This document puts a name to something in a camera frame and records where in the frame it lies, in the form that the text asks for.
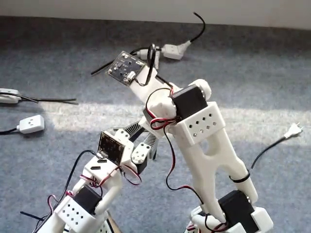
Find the circuit board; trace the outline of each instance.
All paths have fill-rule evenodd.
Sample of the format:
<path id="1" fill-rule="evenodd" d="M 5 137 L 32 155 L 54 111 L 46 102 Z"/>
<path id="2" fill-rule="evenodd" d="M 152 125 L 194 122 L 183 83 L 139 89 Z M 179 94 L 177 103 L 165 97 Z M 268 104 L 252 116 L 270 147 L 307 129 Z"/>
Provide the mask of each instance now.
<path id="1" fill-rule="evenodd" d="M 98 152 L 103 157 L 108 156 L 108 159 L 111 162 L 119 166 L 122 159 L 123 150 L 123 144 L 110 137 L 109 135 L 105 134 L 104 132 L 101 133 L 101 138 L 98 144 Z"/>
<path id="2" fill-rule="evenodd" d="M 123 51 L 108 69 L 108 74 L 120 83 L 129 86 L 145 65 L 145 62 Z"/>

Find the white wall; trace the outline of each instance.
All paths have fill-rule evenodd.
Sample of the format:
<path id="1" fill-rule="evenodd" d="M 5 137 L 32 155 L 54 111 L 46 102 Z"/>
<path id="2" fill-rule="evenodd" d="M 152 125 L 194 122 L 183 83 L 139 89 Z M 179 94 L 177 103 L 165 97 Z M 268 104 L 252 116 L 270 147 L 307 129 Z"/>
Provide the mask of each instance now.
<path id="1" fill-rule="evenodd" d="M 311 0 L 0 0 L 2 16 L 199 22 L 311 29 Z"/>

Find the power plug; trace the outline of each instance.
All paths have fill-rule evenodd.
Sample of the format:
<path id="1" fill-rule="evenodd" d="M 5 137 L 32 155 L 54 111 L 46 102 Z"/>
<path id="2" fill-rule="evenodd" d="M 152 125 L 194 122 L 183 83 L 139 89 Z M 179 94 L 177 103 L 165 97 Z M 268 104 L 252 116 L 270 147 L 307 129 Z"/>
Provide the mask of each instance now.
<path id="1" fill-rule="evenodd" d="M 18 103 L 21 100 L 17 96 L 1 95 L 1 92 L 20 94 L 19 91 L 14 89 L 0 88 L 0 103 Z"/>
<path id="2" fill-rule="evenodd" d="M 189 47 L 191 42 L 188 40 L 186 43 L 180 45 L 164 45 L 161 49 L 163 56 L 175 60 L 180 60 L 184 56 L 184 52 Z"/>
<path id="3" fill-rule="evenodd" d="M 16 128 L 23 134 L 44 130 L 44 118 L 41 115 L 25 118 L 19 122 Z"/>

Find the black cable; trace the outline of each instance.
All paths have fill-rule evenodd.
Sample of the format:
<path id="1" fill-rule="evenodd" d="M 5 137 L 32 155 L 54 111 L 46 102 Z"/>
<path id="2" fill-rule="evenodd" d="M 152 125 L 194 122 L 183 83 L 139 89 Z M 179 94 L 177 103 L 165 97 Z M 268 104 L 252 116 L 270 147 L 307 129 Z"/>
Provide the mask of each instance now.
<path id="1" fill-rule="evenodd" d="M 222 228 L 222 229 L 218 229 L 219 227 L 220 227 L 220 225 L 218 225 L 215 229 L 211 229 L 210 227 L 208 227 L 208 225 L 207 225 L 207 217 L 208 217 L 208 215 L 205 215 L 205 227 L 209 230 L 209 231 L 211 231 L 211 233 L 214 233 L 214 232 L 224 232 L 224 231 L 226 231 L 226 230 L 228 230 L 228 227 L 229 227 L 229 223 L 228 222 L 226 222 L 226 223 L 224 223 L 225 224 L 225 227 L 224 228 Z"/>
<path id="2" fill-rule="evenodd" d="M 146 86 L 148 85 L 150 79 L 151 79 L 151 75 L 152 75 L 152 71 L 155 65 L 155 60 L 156 60 L 156 46 L 154 44 L 151 44 L 148 48 L 148 53 L 147 53 L 147 60 L 148 60 L 148 66 L 149 66 L 149 71 L 148 71 L 148 75 L 146 78 L 146 82 L 145 83 L 140 83 L 136 78 L 135 81 L 140 85 L 140 86 Z"/>
<path id="3" fill-rule="evenodd" d="M 36 220 L 39 220 L 39 221 L 43 221 L 43 218 L 45 217 L 45 216 L 43 216 L 43 217 L 38 217 L 38 216 L 36 216 L 36 215 L 32 215 L 32 214 L 26 213 L 26 212 L 24 212 L 24 211 L 20 211 L 19 213 L 22 214 L 22 215 L 28 216 L 28 217 L 32 217 L 32 218 L 34 218 L 34 219 L 36 219 Z"/>
<path id="4" fill-rule="evenodd" d="M 38 101 L 38 102 L 59 102 L 59 103 L 67 103 L 71 101 L 76 101 L 77 99 L 44 99 L 44 98 L 33 98 L 31 97 L 32 100 Z"/>
<path id="5" fill-rule="evenodd" d="M 141 48 L 138 48 L 138 49 L 135 49 L 133 51 L 130 52 L 131 55 L 134 55 L 134 53 L 138 52 L 138 51 L 141 51 L 141 50 L 147 50 L 148 47 L 141 47 Z"/>
<path id="6" fill-rule="evenodd" d="M 38 101 L 36 101 L 36 100 L 34 100 L 32 98 L 29 98 L 27 96 L 23 96 L 23 95 L 20 95 L 20 94 L 15 94 L 15 93 L 10 93 L 10 92 L 0 92 L 0 95 L 16 96 L 16 97 L 22 98 L 23 100 L 28 100 L 28 101 L 31 101 L 31 102 L 38 103 Z"/>
<path id="7" fill-rule="evenodd" d="M 91 73 L 91 75 L 94 75 L 94 74 L 98 73 L 99 71 L 105 69 L 106 67 L 110 66 L 113 62 L 114 62 L 114 60 L 112 60 L 112 61 L 106 63 L 105 65 L 103 65 L 103 66 L 101 66 L 101 67 L 99 67 L 97 70 L 93 71 L 93 72 Z"/>
<path id="8" fill-rule="evenodd" d="M 163 79 L 162 77 L 160 77 L 159 74 L 157 74 L 156 77 L 157 77 L 158 79 L 160 79 L 163 83 L 165 83 L 166 85 L 168 85 L 170 88 L 173 88 L 173 86 L 172 86 L 168 81 L 166 81 L 165 79 Z"/>
<path id="9" fill-rule="evenodd" d="M 200 36 L 202 36 L 202 34 L 203 34 L 204 31 L 205 31 L 205 27 L 206 27 L 206 24 L 205 24 L 204 19 L 203 19 L 198 13 L 196 13 L 196 12 L 193 12 L 193 14 L 194 14 L 195 16 L 197 16 L 197 17 L 203 22 L 203 28 L 202 28 L 202 30 L 200 31 L 200 33 L 199 33 L 197 36 L 195 36 L 193 39 L 190 40 L 191 43 L 192 43 L 193 41 L 197 40 Z"/>
<path id="10" fill-rule="evenodd" d="M 101 190 L 101 197 L 103 197 L 103 188 L 101 186 L 99 186 L 100 190 Z"/>
<path id="11" fill-rule="evenodd" d="M 16 130 L 17 130 L 17 128 L 14 128 L 14 129 L 11 129 L 11 130 L 0 131 L 0 135 L 5 135 L 5 134 L 8 134 L 8 133 L 14 132 Z"/>
<path id="12" fill-rule="evenodd" d="M 164 135 L 165 135 L 166 139 L 168 140 L 168 142 L 169 142 L 169 144 L 170 144 L 170 148 L 171 148 L 171 151 L 172 151 L 172 158 L 173 158 L 173 163 L 172 163 L 171 170 L 170 170 L 170 172 L 168 173 L 168 175 L 166 176 L 166 180 L 165 180 L 166 186 L 167 186 L 170 190 L 172 190 L 172 191 L 177 191 L 177 190 L 180 190 L 180 189 L 183 189 L 183 188 L 190 189 L 190 190 L 191 190 L 193 193 L 195 193 L 195 195 L 199 198 L 200 202 L 201 202 L 202 204 L 204 204 L 203 200 L 201 199 L 201 197 L 199 196 L 199 194 L 194 190 L 194 188 L 192 188 L 192 187 L 190 187 L 190 186 L 188 186 L 188 185 L 183 185 L 183 186 L 181 186 L 181 187 L 179 187 L 179 188 L 172 188 L 172 187 L 170 187 L 170 185 L 169 185 L 168 179 L 169 179 L 170 174 L 172 173 L 172 171 L 173 171 L 174 168 L 175 168 L 175 160 L 176 160 L 176 157 L 175 157 L 175 151 L 174 151 L 173 145 L 172 145 L 172 143 L 171 143 L 169 137 L 167 136 L 167 134 L 166 134 L 166 132 L 165 132 L 166 126 L 164 126 L 164 128 L 163 128 L 163 132 L 164 132 Z"/>
<path id="13" fill-rule="evenodd" d="M 74 162 L 74 165 L 73 165 L 73 167 L 72 167 L 72 169 L 71 169 L 71 172 L 70 172 L 70 174 L 69 174 L 69 176 L 68 176 L 68 179 L 67 179 L 67 182 L 66 182 L 66 184 L 65 184 L 65 188 L 64 188 L 64 190 L 63 190 L 63 192 L 62 192 L 60 198 L 57 200 L 57 203 L 55 204 L 55 206 L 53 207 L 53 209 L 55 209 L 55 208 L 59 205 L 59 203 L 61 202 L 61 200 L 64 198 L 64 196 L 65 196 L 65 194 L 66 194 L 66 191 L 67 191 L 67 189 L 68 189 L 69 183 L 70 183 L 70 181 L 71 181 L 72 175 L 73 175 L 73 173 L 74 173 L 74 171 L 75 171 L 75 169 L 76 169 L 76 167 L 77 167 L 77 165 L 78 165 L 78 162 L 79 162 L 79 160 L 81 159 L 82 155 L 84 155 L 85 153 L 91 153 L 91 154 L 95 155 L 98 159 L 103 159 L 103 158 L 101 158 L 100 156 L 98 156 L 97 153 L 96 153 L 95 151 L 93 151 L 93 150 L 84 150 L 84 151 L 82 151 L 82 152 L 79 154 L 79 156 L 77 157 L 76 161 Z M 37 233 L 37 232 L 39 231 L 39 229 L 46 223 L 46 221 L 49 219 L 49 217 L 51 217 L 51 215 L 52 215 L 52 212 L 50 211 L 50 213 L 49 213 L 48 216 L 44 219 L 44 221 L 42 222 L 42 224 L 41 224 L 39 227 L 36 227 L 32 233 Z"/>
<path id="14" fill-rule="evenodd" d="M 262 152 L 260 152 L 259 155 L 257 155 L 256 159 L 253 161 L 252 166 L 251 166 L 251 169 L 254 168 L 254 166 L 255 166 L 257 160 L 258 160 L 267 150 L 271 149 L 272 147 L 275 147 L 277 144 L 279 144 L 279 143 L 285 141 L 286 139 L 287 139 L 287 138 L 283 136 L 283 137 L 281 137 L 278 141 L 272 143 L 270 146 L 268 146 L 268 147 L 265 148 Z"/>
<path id="15" fill-rule="evenodd" d="M 45 215 L 41 219 L 39 219 L 35 227 L 38 228 L 39 222 L 43 221 L 46 217 L 47 217 L 47 215 Z"/>

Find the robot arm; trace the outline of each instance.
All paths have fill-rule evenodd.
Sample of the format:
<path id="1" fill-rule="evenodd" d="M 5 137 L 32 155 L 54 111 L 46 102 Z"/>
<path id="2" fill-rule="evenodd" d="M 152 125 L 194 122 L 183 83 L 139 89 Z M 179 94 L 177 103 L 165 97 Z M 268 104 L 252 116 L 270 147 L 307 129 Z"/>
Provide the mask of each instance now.
<path id="1" fill-rule="evenodd" d="M 150 122 L 157 117 L 174 119 L 167 125 L 167 133 L 174 136 L 191 171 L 194 189 L 202 200 L 201 206 L 191 213 L 193 225 L 207 233 L 211 232 L 209 227 L 214 229 L 220 223 L 226 223 L 228 233 L 265 233 L 272 229 L 273 223 L 266 211 L 252 206 L 258 199 L 257 192 L 244 163 L 235 154 L 216 102 L 208 102 L 211 95 L 208 83 L 196 80 L 181 89 L 173 83 L 161 82 L 153 69 L 148 84 L 141 85 L 148 70 L 143 62 L 125 52 L 112 64 L 108 73 L 129 86 L 143 103 L 147 105 L 148 101 L 145 116 L 139 124 L 119 129 L 115 135 L 102 133 L 98 152 L 108 159 L 99 160 L 95 156 L 85 166 L 82 179 L 73 188 L 73 197 L 67 196 L 58 205 L 39 232 L 59 233 L 70 228 L 72 233 L 94 233 L 104 227 L 107 208 L 122 187 L 119 168 L 128 175 L 140 174 L 148 159 L 155 157 L 158 139 L 165 136 L 161 121 L 155 124 L 157 127 L 151 127 Z M 134 149 L 133 141 L 145 129 L 149 132 L 147 138 Z M 208 141 L 207 152 L 200 147 L 203 140 Z M 239 190 L 220 200 L 215 196 L 218 167 L 225 169 Z M 107 190 L 103 198 L 88 188 L 94 181 Z M 82 200 L 96 201 L 85 204 Z M 72 209 L 79 210 L 75 212 L 79 217 L 83 213 L 83 218 L 75 221 L 76 215 L 68 216 Z"/>
<path id="2" fill-rule="evenodd" d="M 117 59 L 112 64 L 112 68 L 119 63 L 120 60 Z M 167 125 L 167 132 L 174 136 L 191 171 L 194 189 L 203 201 L 200 209 L 205 213 L 206 228 L 204 229 L 208 229 L 206 221 L 211 221 L 207 215 L 212 215 L 218 223 L 226 223 L 230 229 L 236 223 L 242 227 L 235 227 L 235 230 L 231 229 L 232 231 L 229 232 L 243 233 L 241 231 L 243 229 L 247 233 L 263 233 L 272 229 L 273 223 L 266 211 L 254 214 L 256 210 L 259 210 L 258 207 L 253 208 L 252 206 L 258 199 L 257 192 L 250 179 L 249 171 L 232 147 L 217 103 L 208 102 L 211 95 L 208 83 L 205 80 L 196 80 L 183 89 L 172 83 L 167 86 L 156 79 L 154 69 L 149 84 L 141 86 L 139 83 L 143 83 L 146 79 L 147 70 L 144 68 L 141 73 L 135 73 L 135 81 L 134 79 L 128 80 L 126 84 L 143 103 L 148 101 L 147 112 L 153 113 L 152 115 L 145 114 L 139 123 L 157 138 L 161 138 L 165 135 L 163 128 L 158 127 L 158 130 L 152 128 L 152 120 L 157 117 L 175 119 L 174 123 L 171 122 Z M 110 73 L 110 75 L 118 80 L 114 73 Z M 169 87 L 171 91 L 163 90 L 164 87 Z M 200 143 L 204 140 L 209 145 L 207 152 L 203 152 L 200 147 Z M 230 179 L 239 190 L 223 197 L 222 202 L 215 196 L 215 173 L 219 167 L 229 174 Z M 248 203 L 244 207 L 241 206 L 242 212 L 239 212 L 241 217 L 235 218 L 234 215 L 237 214 L 232 212 L 233 207 L 230 206 L 232 200 L 241 203 L 241 205 L 245 202 Z"/>

